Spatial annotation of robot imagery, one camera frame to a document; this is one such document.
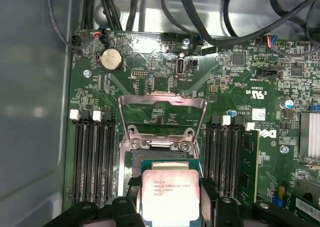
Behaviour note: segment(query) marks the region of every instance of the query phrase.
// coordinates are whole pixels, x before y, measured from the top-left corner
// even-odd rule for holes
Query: screw
[[[289,153],[289,147],[286,146],[286,145],[282,145],[282,146],[280,147],[280,153],[281,153],[281,154],[288,154],[288,153]]]
[[[222,201],[227,204],[231,203],[231,200],[229,198],[223,198]]]
[[[185,57],[185,53],[183,52],[179,53],[179,58],[183,58],[183,57]]]
[[[131,147],[133,149],[139,149],[140,147],[140,141],[139,140],[132,140],[130,143]]]
[[[88,69],[85,69],[83,71],[83,76],[86,77],[86,78],[89,78],[91,76],[91,71],[88,70]]]
[[[181,144],[181,145],[180,145],[180,149],[181,149],[182,151],[188,151],[188,150],[189,150],[189,144],[187,144],[187,143]]]
[[[83,210],[88,210],[90,208],[91,208],[91,205],[88,205],[88,204],[82,207]]]
[[[259,206],[260,206],[262,209],[265,209],[265,210],[269,209],[269,205],[267,205],[266,203],[261,203],[261,204],[259,204]]]
[[[189,46],[190,45],[190,43],[191,43],[191,41],[190,41],[190,39],[188,39],[188,38],[184,38],[183,40],[182,40],[182,45],[184,45],[184,46]]]

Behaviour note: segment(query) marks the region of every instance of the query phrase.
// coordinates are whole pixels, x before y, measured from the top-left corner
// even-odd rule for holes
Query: blue capacitor
[[[280,108],[281,109],[293,109],[295,106],[294,102],[291,99],[284,99],[280,103]]]
[[[237,111],[235,111],[235,110],[233,110],[233,109],[229,109],[229,110],[226,112],[226,114],[227,114],[228,116],[231,116],[231,117],[235,117],[235,116],[238,115],[238,114],[237,114]]]

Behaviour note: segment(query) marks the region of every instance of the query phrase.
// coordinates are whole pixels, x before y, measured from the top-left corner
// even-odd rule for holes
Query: internal usb port
[[[176,60],[176,72],[182,74],[184,72],[185,61],[183,58],[178,58]]]

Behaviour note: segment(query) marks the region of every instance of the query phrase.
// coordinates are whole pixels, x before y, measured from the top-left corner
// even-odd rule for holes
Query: motherboard
[[[142,160],[199,159],[221,195],[248,206],[266,200],[297,212],[287,190],[320,184],[319,55],[279,55],[261,39],[208,52],[187,34],[74,36],[89,45],[72,58],[65,210],[125,195]],[[318,203],[313,212],[319,224]]]

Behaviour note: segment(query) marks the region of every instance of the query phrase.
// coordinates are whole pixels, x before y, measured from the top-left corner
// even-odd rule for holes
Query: black cable
[[[314,12],[315,9],[315,5],[316,5],[317,1],[313,2],[310,6],[310,9],[308,11],[308,14],[306,15],[306,37],[308,38],[308,40],[314,44],[315,46],[320,46],[320,42],[314,40],[311,36],[310,36],[310,22],[311,22],[311,17],[312,14]]]
[[[222,15],[223,15],[223,21],[226,29],[228,30],[229,34],[232,37],[238,37],[236,32],[234,31],[234,28],[231,25],[230,19],[229,19],[229,4],[230,0],[222,0],[223,5],[222,5]]]
[[[82,2],[82,14],[81,14],[81,21],[80,21],[80,29],[86,29],[87,28],[87,5],[88,0],[83,0]]]
[[[92,39],[88,41],[88,43],[83,44],[82,46],[75,46],[72,43],[68,42],[66,40],[66,38],[64,37],[64,35],[61,33],[61,30],[57,24],[56,18],[55,18],[55,14],[54,14],[54,9],[53,9],[53,5],[52,5],[52,0],[46,0],[47,6],[48,6],[48,11],[49,11],[49,17],[50,17],[50,21],[51,24],[53,26],[54,31],[56,32],[56,34],[58,35],[59,39],[68,47],[70,47],[72,50],[76,50],[76,51],[81,51],[84,48],[86,48],[91,42]]]
[[[106,5],[110,9],[110,12],[111,12],[111,15],[112,15],[112,18],[114,21],[115,29],[118,31],[122,31],[122,26],[120,23],[120,19],[119,19],[114,1],[113,0],[106,0]]]
[[[189,29],[187,29],[186,27],[184,27],[183,25],[181,25],[180,23],[178,23],[178,21],[176,21],[176,19],[172,16],[172,14],[170,13],[170,11],[167,8],[166,2],[165,0],[161,0],[161,8],[162,11],[164,13],[164,15],[166,16],[166,18],[176,27],[178,27],[180,30],[182,30],[183,32],[191,35],[191,36],[198,36],[199,34],[196,32],[193,32]]]
[[[289,12],[278,2],[278,0],[270,0],[270,5],[274,12],[280,16],[283,17]],[[288,21],[295,23],[296,25],[300,26],[304,32],[306,32],[306,22],[299,18],[298,16],[292,16]]]
[[[137,13],[138,0],[131,0],[130,2],[130,13],[126,22],[125,31],[132,31],[134,29],[134,23]]]
[[[270,31],[274,30],[275,28],[279,27],[282,25],[284,22],[286,22],[288,19],[290,19],[292,16],[296,15],[298,12],[303,10],[305,7],[310,5],[316,0],[305,0],[302,3],[300,3],[297,7],[295,7],[293,10],[291,10],[288,14],[286,14],[284,17],[278,19],[274,23],[256,31],[251,34],[242,36],[242,37],[237,37],[237,38],[232,38],[232,39],[212,39],[209,33],[207,32],[205,26],[201,22],[201,19],[196,11],[196,8],[192,2],[192,0],[181,0],[183,7],[185,11],[187,12],[190,20],[196,27],[196,29],[199,31],[199,33],[204,37],[204,39],[213,46],[233,46],[240,44],[242,42],[248,41],[255,39],[257,37],[263,36]]]
[[[94,0],[88,0],[86,5],[86,28],[88,30],[92,30],[94,28],[93,22],[94,22],[94,6],[95,1]]]
[[[111,11],[107,5],[107,1],[106,0],[100,0],[100,1],[102,4],[102,7],[103,7],[103,12],[105,14],[106,20],[108,21],[108,25],[109,25],[110,30],[112,30],[112,31],[116,30]]]
[[[311,44],[313,44],[315,46],[320,46],[320,42],[313,40],[310,36],[310,21],[311,21],[311,17],[314,12],[314,9],[315,9],[316,2],[317,1],[315,1],[311,4],[310,9],[308,11],[308,14],[306,16],[305,33],[306,33],[306,36]],[[309,56],[309,55],[320,52],[320,47],[313,49],[311,51],[305,52],[305,53],[286,53],[285,51],[282,51],[274,46],[272,46],[271,49],[280,55],[288,56],[288,57],[305,57],[305,56]]]

